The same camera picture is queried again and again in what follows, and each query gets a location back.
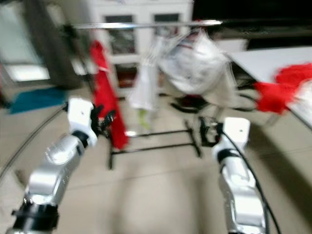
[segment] dark curtain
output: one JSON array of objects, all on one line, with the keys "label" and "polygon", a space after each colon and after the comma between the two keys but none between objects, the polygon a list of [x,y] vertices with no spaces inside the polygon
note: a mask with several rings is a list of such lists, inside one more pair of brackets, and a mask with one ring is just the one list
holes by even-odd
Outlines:
[{"label": "dark curtain", "polygon": [[50,82],[73,89],[81,86],[69,57],[69,50],[54,26],[43,0],[24,0],[25,20],[34,46],[49,71]]}]

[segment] clothes drying rack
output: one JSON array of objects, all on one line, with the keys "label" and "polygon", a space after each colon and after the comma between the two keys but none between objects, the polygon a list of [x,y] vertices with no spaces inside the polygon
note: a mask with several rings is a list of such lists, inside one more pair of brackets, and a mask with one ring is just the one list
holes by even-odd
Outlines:
[{"label": "clothes drying rack", "polygon": [[[94,30],[94,29],[120,29],[120,30],[122,30],[122,29],[129,29],[129,28],[150,28],[150,27],[156,28],[156,27],[168,27],[168,26],[208,27],[208,26],[217,26],[217,25],[226,24],[226,23],[229,23],[229,21],[228,20],[220,21],[220,20],[210,19],[210,20],[191,21],[191,22],[90,23],[90,24],[76,24],[76,25],[74,25],[74,28],[78,29],[78,30],[88,30],[88,29],[89,30]],[[110,141],[110,150],[109,150],[109,158],[108,158],[108,168],[110,170],[113,169],[115,155],[149,151],[149,150],[174,148],[174,147],[182,147],[182,146],[193,146],[195,149],[197,157],[201,157],[202,153],[201,153],[200,147],[198,146],[198,144],[195,140],[193,128],[190,127],[188,121],[186,121],[186,120],[184,120],[184,126],[185,126],[185,129],[183,129],[183,130],[158,132],[158,133],[150,133],[150,134],[139,134],[139,135],[129,136],[129,137],[130,138],[137,138],[137,137],[151,137],[151,136],[158,136],[158,135],[187,133],[189,136],[190,142],[181,143],[181,144],[170,144],[170,145],[163,145],[163,146],[155,146],[155,147],[149,147],[149,148],[139,148],[139,149],[133,149],[133,150],[121,150],[121,151],[114,150],[114,147],[112,144],[112,135],[109,133],[108,139]]]}]

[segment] red fabric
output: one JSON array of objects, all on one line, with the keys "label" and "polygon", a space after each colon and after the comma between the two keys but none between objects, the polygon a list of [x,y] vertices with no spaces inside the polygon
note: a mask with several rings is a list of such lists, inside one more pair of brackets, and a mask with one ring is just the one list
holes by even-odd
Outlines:
[{"label": "red fabric", "polygon": [[[103,55],[103,50],[104,49],[100,42],[95,41],[91,46],[91,56],[99,68],[108,69],[106,59]],[[115,98],[114,91],[109,83],[106,72],[99,70],[95,81],[97,85],[97,89],[94,93],[95,105],[104,106],[103,110],[99,114],[99,117],[105,117],[105,115],[111,110],[116,111],[116,118],[111,126],[112,143],[115,148],[122,149],[128,143],[128,137],[125,133],[126,128],[122,120],[118,102]]]},{"label": "red fabric", "polygon": [[293,101],[301,83],[312,79],[312,63],[292,65],[279,71],[276,83],[257,82],[256,90],[261,94],[258,110],[282,114],[287,104]]}]

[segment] tiled floor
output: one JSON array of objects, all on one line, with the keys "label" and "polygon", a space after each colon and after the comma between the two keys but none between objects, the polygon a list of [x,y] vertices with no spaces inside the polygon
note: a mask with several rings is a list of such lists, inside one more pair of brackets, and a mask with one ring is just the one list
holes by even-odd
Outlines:
[{"label": "tiled floor", "polygon": [[[76,95],[88,96],[85,90]],[[168,97],[160,98],[161,109],[155,131],[183,128]],[[135,111],[120,103],[128,129],[138,129]],[[0,166],[24,138],[56,108],[8,116],[0,111]],[[251,165],[284,234],[312,233],[312,132],[292,114],[274,126],[266,126],[269,115],[259,112],[224,111],[223,116],[245,117],[252,122],[246,149]],[[67,132],[63,113],[27,147],[12,171],[25,180],[40,163],[46,147]],[[154,136],[131,141],[129,147],[148,147],[188,141],[187,134]],[[220,234],[227,233],[222,194],[218,187],[218,164],[209,148],[203,159],[191,147],[118,155],[115,169],[107,165],[108,144],[101,138],[88,149],[74,172],[62,204],[56,233],[89,234]],[[22,185],[7,176],[0,185],[0,233],[18,208]]]}]

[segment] cabinet glass panel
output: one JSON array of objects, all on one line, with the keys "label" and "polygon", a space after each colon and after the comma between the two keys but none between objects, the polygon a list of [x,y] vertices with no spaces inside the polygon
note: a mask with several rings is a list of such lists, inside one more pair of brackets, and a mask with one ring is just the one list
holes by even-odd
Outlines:
[{"label": "cabinet glass panel", "polygon": [[130,88],[137,74],[136,62],[115,64],[119,88]]},{"label": "cabinet glass panel", "polygon": [[[155,22],[178,22],[179,14],[156,14],[154,15]],[[176,35],[178,34],[178,27],[170,26],[170,27],[161,27],[155,30],[155,34],[157,35]]]},{"label": "cabinet glass panel", "polygon": [[[133,23],[132,16],[106,16],[107,23]],[[135,34],[133,29],[110,29],[109,38],[114,55],[135,54]]]}]

